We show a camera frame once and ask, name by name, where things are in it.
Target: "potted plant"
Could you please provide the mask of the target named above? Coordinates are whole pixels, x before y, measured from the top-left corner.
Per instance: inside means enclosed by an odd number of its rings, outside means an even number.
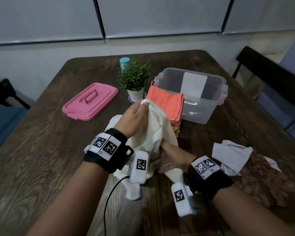
[[[134,61],[125,66],[121,72],[119,86],[126,88],[131,101],[136,102],[143,97],[144,84],[151,72],[149,63],[138,64]]]

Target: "pink lid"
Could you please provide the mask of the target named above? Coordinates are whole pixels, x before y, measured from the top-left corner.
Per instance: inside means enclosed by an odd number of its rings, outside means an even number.
[[[106,107],[118,94],[116,87],[93,83],[63,107],[62,111],[75,120],[89,121]]]

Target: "dark wood grain tabletop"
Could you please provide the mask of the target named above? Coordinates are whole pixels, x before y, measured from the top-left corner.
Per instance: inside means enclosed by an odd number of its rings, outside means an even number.
[[[2,145],[0,236],[26,234],[79,167],[86,145],[104,131],[113,116],[123,114],[130,106],[127,91],[120,89],[116,98],[91,121],[70,119],[61,110],[67,101],[94,82],[117,87],[121,57],[67,61]],[[211,156],[214,142],[228,139],[241,145],[250,144],[277,161],[282,172],[295,181],[295,142],[206,51],[127,57],[141,63],[149,61],[154,69],[151,79],[167,67],[224,77],[229,86],[224,105],[216,107],[205,125],[183,120],[179,146],[196,156]],[[116,182],[110,175],[88,235],[103,235],[104,205]],[[130,201],[124,197],[125,189],[120,184],[108,204],[107,235],[221,235],[221,228],[227,230],[212,205],[201,197],[196,199],[197,215],[179,218],[171,185],[165,175],[155,174],[142,186],[142,198]],[[272,210],[289,224],[295,224],[295,210]]]

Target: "brown patterned fabric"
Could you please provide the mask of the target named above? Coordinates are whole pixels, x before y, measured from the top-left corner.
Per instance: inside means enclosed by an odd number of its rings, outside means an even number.
[[[240,174],[241,176],[232,177],[234,183],[257,202],[267,208],[274,205],[294,208],[290,194],[295,192],[295,182],[272,168],[256,150],[252,152]]]

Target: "blue coaster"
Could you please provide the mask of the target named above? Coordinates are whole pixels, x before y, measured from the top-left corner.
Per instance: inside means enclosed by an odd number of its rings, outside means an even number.
[[[147,93],[146,92],[143,92],[143,99],[145,99],[147,97]],[[130,99],[130,96],[128,97],[128,100],[130,101],[130,103],[135,103],[133,102],[131,99]]]

